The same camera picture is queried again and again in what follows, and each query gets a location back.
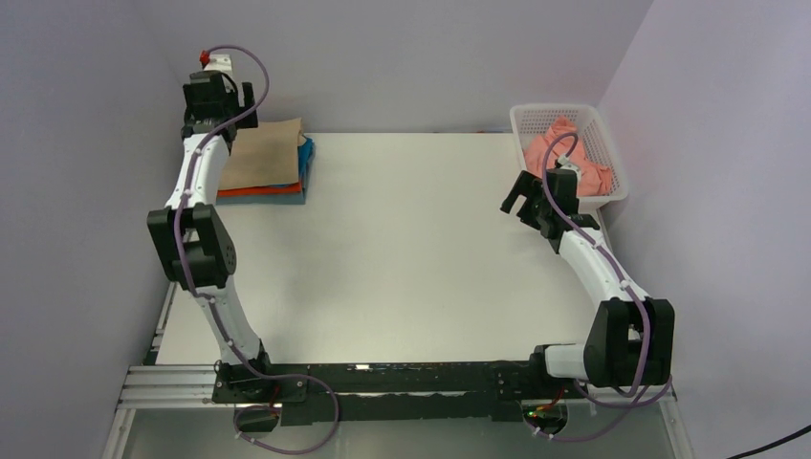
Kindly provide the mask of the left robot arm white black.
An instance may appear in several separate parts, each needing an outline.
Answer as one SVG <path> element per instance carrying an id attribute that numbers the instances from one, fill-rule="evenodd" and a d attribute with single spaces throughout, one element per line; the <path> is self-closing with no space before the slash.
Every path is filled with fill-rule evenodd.
<path id="1" fill-rule="evenodd" d="M 183 92 L 182 166 L 164 206 L 148 213 L 147 227 L 166 277 L 194 298 L 216 337 L 217 387 L 237 387 L 260 402 L 273 393 L 275 376 L 236 292 L 237 252 L 215 207 L 238 130 L 257 125 L 252 86 L 202 70 Z"/>

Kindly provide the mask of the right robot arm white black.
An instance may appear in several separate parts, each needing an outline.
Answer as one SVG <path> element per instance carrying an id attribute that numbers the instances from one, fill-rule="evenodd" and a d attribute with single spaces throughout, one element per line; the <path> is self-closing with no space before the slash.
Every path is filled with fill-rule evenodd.
<path id="1" fill-rule="evenodd" d="M 517 176 L 500 209 L 537 230 L 568 263 L 594 303 L 596 313 L 583 343 L 537 347 L 527 384 L 549 397 L 564 380 L 620 389 L 658 386 L 671 376 L 675 312 L 651 297 L 619 264 L 597 219 L 580 211 L 574 171 L 553 168 L 544 177 Z"/>

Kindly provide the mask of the beige t shirt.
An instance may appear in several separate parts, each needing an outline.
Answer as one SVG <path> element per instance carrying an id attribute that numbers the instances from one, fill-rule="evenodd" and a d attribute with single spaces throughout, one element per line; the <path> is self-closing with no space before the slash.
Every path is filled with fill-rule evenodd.
<path id="1" fill-rule="evenodd" d="M 260 122 L 240 130 L 232 144 L 219 189 L 285 186 L 298 181 L 298 148 L 305 143 L 302 118 Z"/>

